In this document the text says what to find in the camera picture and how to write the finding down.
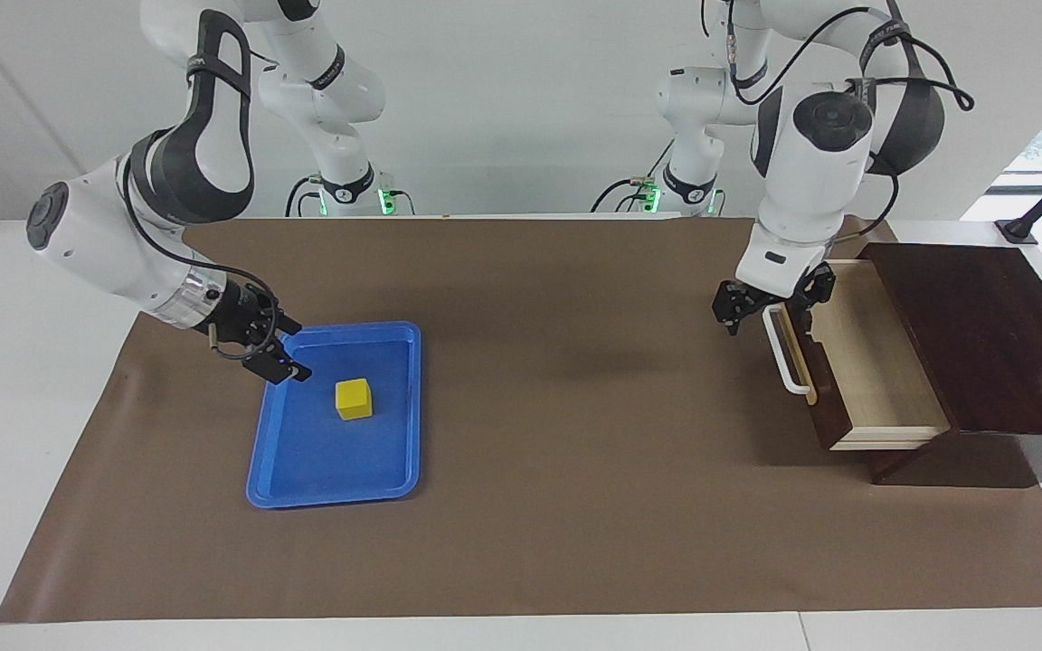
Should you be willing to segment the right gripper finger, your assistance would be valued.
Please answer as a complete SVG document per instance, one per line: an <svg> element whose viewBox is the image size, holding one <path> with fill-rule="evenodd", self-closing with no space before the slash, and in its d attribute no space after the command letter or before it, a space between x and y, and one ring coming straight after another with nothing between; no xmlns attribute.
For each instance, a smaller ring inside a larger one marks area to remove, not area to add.
<svg viewBox="0 0 1042 651"><path fill-rule="evenodd" d="M290 358L284 347L268 347L260 350L245 358L242 367L274 386L286 380L306 381L313 375L309 367Z"/></svg>
<svg viewBox="0 0 1042 651"><path fill-rule="evenodd" d="M260 326L258 326L260 337L276 336L277 331L286 335L294 335L300 333L302 329L302 323L287 315L281 307L260 308Z"/></svg>

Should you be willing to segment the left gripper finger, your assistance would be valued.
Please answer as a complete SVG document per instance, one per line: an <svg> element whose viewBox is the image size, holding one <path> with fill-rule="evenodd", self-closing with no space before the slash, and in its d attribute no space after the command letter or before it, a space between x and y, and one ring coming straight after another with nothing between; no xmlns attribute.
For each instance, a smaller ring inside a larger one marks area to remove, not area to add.
<svg viewBox="0 0 1042 651"><path fill-rule="evenodd" d="M739 334L742 320L749 312L750 297L747 289L736 281L723 281L713 297L713 314L731 336Z"/></svg>
<svg viewBox="0 0 1042 651"><path fill-rule="evenodd" d="M819 264L807 272L807 276L795 287L794 294L789 300L789 314L792 325L798 333L810 333L811 322L813 322L811 309L816 305L826 304L830 300L836 279L830 264Z"/></svg>

